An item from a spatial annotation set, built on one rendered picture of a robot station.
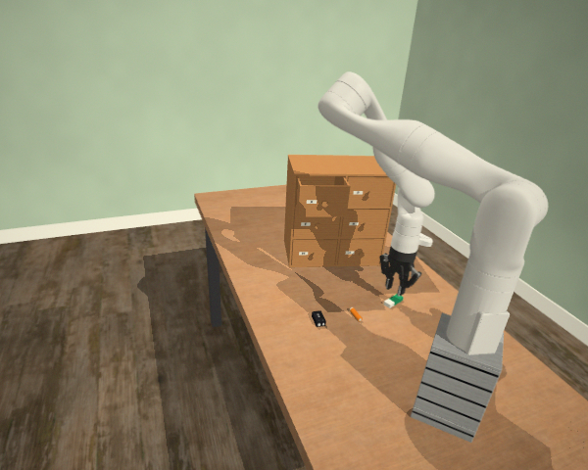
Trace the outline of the brown wooden chest of drawers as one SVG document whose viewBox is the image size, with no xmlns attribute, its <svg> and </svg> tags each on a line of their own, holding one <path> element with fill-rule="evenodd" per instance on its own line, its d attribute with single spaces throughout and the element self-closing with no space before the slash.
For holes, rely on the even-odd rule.
<svg viewBox="0 0 588 470">
<path fill-rule="evenodd" d="M 288 155 L 287 163 L 287 184 L 286 184 L 286 206 L 284 244 L 289 267 L 325 267 L 325 266 L 371 266 L 379 264 L 349 264 L 338 265 L 338 252 L 340 239 L 369 239 L 383 238 L 381 254 L 384 253 L 390 214 L 393 205 L 396 184 L 393 184 L 391 201 L 389 207 L 348 207 L 348 209 L 389 209 L 384 237 L 341 237 L 342 219 L 340 216 L 338 237 L 317 237 L 317 238 L 293 238 L 293 223 L 295 207 L 296 175 L 307 176 L 387 176 L 377 163 L 374 156 L 330 156 L 330 155 Z M 300 265 L 292 266 L 292 240 L 293 239 L 337 239 L 336 256 L 334 265 Z"/>
</svg>

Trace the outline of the green and white eraser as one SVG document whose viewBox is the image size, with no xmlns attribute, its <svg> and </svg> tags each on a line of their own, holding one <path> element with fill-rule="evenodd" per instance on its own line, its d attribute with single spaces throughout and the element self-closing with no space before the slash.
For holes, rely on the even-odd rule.
<svg viewBox="0 0 588 470">
<path fill-rule="evenodd" d="M 397 294 L 393 297 L 389 298 L 388 300 L 384 301 L 384 305 L 387 307 L 392 307 L 403 300 L 404 297 L 398 297 Z"/>
</svg>

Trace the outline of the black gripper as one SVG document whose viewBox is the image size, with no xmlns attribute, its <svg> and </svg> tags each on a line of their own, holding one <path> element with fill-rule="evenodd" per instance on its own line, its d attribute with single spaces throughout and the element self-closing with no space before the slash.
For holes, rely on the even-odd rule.
<svg viewBox="0 0 588 470">
<path fill-rule="evenodd" d="M 419 277 L 421 276 L 421 272 L 420 271 L 417 272 L 415 270 L 414 261 L 416 259 L 416 256 L 417 256 L 417 251 L 412 254 L 405 254 L 405 253 L 400 253 L 400 252 L 394 250 L 391 246 L 390 246 L 389 255 L 387 255 L 385 253 L 385 254 L 379 256 L 380 265 L 381 265 L 381 272 L 382 272 L 382 274 L 386 275 L 385 286 L 386 286 L 387 290 L 392 288 L 392 284 L 393 284 L 393 280 L 394 280 L 393 276 L 394 276 L 395 272 L 397 272 L 399 274 L 400 286 L 398 288 L 398 293 L 397 293 L 398 297 L 404 295 L 406 288 L 410 288 L 411 286 L 413 286 L 417 282 Z M 389 266 L 389 263 L 390 263 L 390 266 Z M 412 273 L 411 274 L 412 278 L 408 281 L 408 278 L 410 276 L 410 272 Z M 404 280 L 405 280 L 405 282 L 404 282 Z"/>
</svg>

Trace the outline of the black nine-volt battery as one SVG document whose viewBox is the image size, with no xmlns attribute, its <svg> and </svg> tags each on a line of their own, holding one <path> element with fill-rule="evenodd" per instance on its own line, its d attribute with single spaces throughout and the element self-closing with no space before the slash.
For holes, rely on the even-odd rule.
<svg viewBox="0 0 588 470">
<path fill-rule="evenodd" d="M 317 327 L 325 326 L 326 320 L 325 320 L 321 310 L 312 311 L 312 318 L 313 318 L 313 321 Z"/>
</svg>

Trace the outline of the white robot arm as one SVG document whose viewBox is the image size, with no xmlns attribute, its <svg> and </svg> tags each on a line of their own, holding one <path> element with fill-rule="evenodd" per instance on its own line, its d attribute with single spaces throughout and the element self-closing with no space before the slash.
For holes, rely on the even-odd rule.
<svg viewBox="0 0 588 470">
<path fill-rule="evenodd" d="M 467 354 L 495 353 L 530 235 L 548 210 L 544 192 L 420 121 L 387 120 L 368 84 L 353 72 L 345 72 L 325 92 L 318 110 L 334 126 L 370 144 L 377 163 L 398 186 L 394 250 L 412 254 L 418 245 L 432 246 L 433 240 L 420 233 L 420 208 L 435 196 L 429 181 L 481 203 L 446 334 Z"/>
</svg>

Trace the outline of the brown wooden drawer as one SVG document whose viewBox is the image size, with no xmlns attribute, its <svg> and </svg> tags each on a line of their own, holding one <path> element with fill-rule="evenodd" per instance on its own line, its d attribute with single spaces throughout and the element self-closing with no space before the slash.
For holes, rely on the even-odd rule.
<svg viewBox="0 0 588 470">
<path fill-rule="evenodd" d="M 348 176 L 347 181 L 351 186 L 348 207 L 390 206 L 394 182 L 388 176 Z"/>
<path fill-rule="evenodd" d="M 379 264 L 383 238 L 340 239 L 338 265 Z"/>
<path fill-rule="evenodd" d="M 389 209 L 348 209 L 341 237 L 384 237 Z"/>
<path fill-rule="evenodd" d="M 298 217 L 294 209 L 293 238 L 338 237 L 340 216 Z"/>
<path fill-rule="evenodd" d="M 296 175 L 298 217 L 347 216 L 349 194 L 350 185 L 344 176 Z"/>
<path fill-rule="evenodd" d="M 292 266 L 334 265 L 337 239 L 293 239 Z"/>
</svg>

